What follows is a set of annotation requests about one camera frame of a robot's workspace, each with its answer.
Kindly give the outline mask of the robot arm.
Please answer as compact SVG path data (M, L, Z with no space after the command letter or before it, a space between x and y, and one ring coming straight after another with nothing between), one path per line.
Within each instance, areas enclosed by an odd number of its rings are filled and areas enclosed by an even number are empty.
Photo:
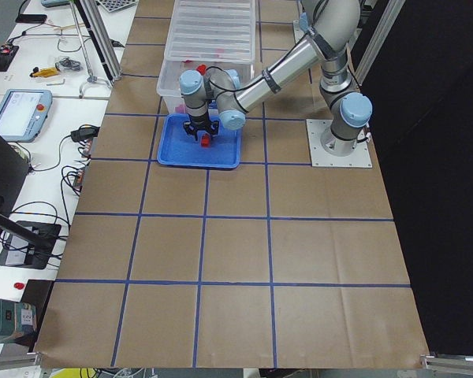
M319 90L333 115L331 125L322 133L322 148L338 157L353 152L373 111L371 100L356 90L348 67L347 45L358 26L361 6L353 0L304 1L302 6L307 19L303 36L251 82L240 84L235 74L215 66L205 72L191 69L181 74L187 134L216 135L220 127L242 128L250 110L320 64Z

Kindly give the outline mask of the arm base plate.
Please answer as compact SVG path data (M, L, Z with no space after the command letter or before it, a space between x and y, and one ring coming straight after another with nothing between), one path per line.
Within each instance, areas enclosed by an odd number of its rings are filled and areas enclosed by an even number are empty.
M371 169L368 141L359 143L364 132L352 141L344 141L334 136L331 124L332 120L306 119L311 165L315 168Z
M299 40L304 35L304 32L300 27L300 21L299 20L294 20L292 22L292 29L293 29L293 35L294 35L295 43L298 43Z

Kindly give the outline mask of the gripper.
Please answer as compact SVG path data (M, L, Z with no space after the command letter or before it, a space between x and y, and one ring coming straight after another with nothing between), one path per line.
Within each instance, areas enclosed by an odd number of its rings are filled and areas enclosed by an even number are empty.
M190 117L183 123L183 129L187 135L192 135L196 142L199 140L198 132L206 132L210 136L210 140L213 141L219 132L219 121L210 118Z

